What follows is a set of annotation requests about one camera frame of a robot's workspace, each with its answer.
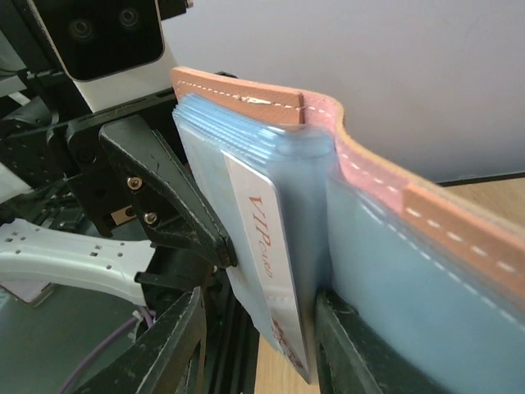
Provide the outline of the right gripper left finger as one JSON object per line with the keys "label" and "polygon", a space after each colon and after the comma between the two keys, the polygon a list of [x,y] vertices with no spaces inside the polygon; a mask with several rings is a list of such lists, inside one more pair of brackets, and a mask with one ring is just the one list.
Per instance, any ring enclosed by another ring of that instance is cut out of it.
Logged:
{"label": "right gripper left finger", "polygon": [[77,393],[202,393],[207,324],[199,287],[184,293],[136,343]]}

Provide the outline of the pink leather card holder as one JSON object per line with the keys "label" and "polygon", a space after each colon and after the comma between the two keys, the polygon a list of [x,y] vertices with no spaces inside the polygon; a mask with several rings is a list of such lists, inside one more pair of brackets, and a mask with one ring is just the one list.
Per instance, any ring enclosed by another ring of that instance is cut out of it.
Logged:
{"label": "pink leather card holder", "polygon": [[336,142],[328,186],[334,288],[407,361],[454,393],[524,390],[524,230],[374,154],[325,94],[178,66],[199,94],[268,123],[320,126]]}

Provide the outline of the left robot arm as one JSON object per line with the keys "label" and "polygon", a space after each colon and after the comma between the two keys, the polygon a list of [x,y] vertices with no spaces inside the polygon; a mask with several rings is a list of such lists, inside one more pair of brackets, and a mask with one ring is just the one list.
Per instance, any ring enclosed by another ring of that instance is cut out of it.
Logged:
{"label": "left robot arm", "polygon": [[189,1],[4,1],[1,279],[101,291],[206,286],[237,256],[189,172],[163,31]]}

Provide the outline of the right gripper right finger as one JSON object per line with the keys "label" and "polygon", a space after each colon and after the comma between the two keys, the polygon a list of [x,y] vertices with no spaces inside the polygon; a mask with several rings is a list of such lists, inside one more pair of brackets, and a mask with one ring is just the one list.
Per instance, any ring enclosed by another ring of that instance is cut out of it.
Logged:
{"label": "right gripper right finger", "polygon": [[334,291],[317,293],[321,393],[442,393],[443,388],[384,342]]}

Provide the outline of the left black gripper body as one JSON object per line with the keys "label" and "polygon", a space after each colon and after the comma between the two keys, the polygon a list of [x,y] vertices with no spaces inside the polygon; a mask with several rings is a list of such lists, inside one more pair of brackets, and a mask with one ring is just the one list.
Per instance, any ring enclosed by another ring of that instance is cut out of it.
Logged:
{"label": "left black gripper body", "polygon": [[66,176],[67,183],[102,236],[110,237],[113,229],[129,221],[125,211],[130,203],[100,143],[101,127],[137,114],[160,131],[178,159],[186,164],[188,160],[171,118],[176,104],[173,90],[165,89],[69,123],[66,145],[77,168]]}

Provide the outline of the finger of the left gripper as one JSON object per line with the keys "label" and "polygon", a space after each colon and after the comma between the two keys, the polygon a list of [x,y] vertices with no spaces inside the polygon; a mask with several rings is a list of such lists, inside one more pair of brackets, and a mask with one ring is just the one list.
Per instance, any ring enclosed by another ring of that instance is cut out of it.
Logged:
{"label": "finger of the left gripper", "polygon": [[238,263],[221,219],[162,134],[134,115],[101,127],[100,143],[147,237],[220,268]]}

